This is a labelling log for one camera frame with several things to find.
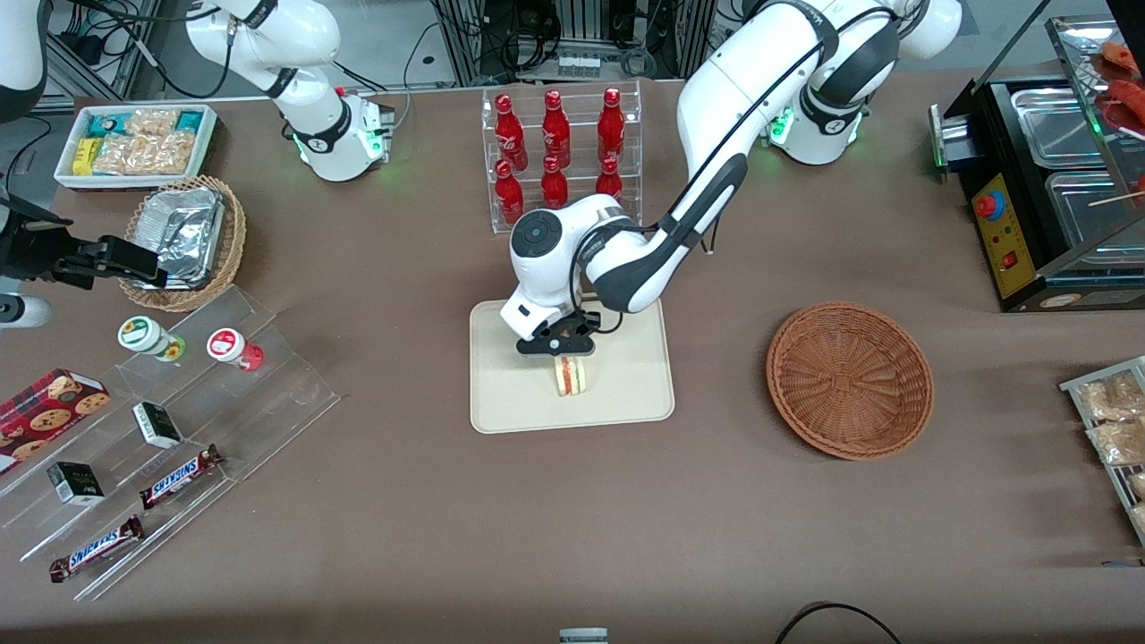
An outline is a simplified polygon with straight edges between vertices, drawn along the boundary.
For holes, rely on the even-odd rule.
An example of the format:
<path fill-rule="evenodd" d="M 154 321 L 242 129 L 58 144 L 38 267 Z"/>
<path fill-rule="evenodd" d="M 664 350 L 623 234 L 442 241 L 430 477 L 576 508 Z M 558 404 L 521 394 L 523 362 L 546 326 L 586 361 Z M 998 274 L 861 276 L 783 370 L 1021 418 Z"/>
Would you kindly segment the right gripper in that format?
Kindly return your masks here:
<path fill-rule="evenodd" d="M 31 201 L 13 195 L 3 199 L 3 209 L 7 209 L 1 236 L 3 277 L 90 290 L 101 273 L 101 260 L 106 267 L 119 270 L 117 277 L 123 288 L 168 288 L 168 274 L 161 269 L 153 251 L 112 235 L 103 235 L 98 241 L 76 238 L 68 229 L 72 220 L 53 215 Z"/>

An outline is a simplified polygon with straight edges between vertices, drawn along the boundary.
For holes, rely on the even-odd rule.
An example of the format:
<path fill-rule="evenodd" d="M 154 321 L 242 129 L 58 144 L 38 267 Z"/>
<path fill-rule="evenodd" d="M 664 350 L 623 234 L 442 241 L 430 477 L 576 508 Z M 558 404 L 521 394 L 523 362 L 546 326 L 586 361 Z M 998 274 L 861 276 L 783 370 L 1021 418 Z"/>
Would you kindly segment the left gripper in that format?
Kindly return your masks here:
<path fill-rule="evenodd" d="M 516 351 L 523 356 L 553 356 L 555 366 L 564 364 L 564 356 L 589 359 L 597 354 L 597 311 L 563 311 L 540 306 L 516 288 L 505 301 L 500 319 L 518 335 Z"/>

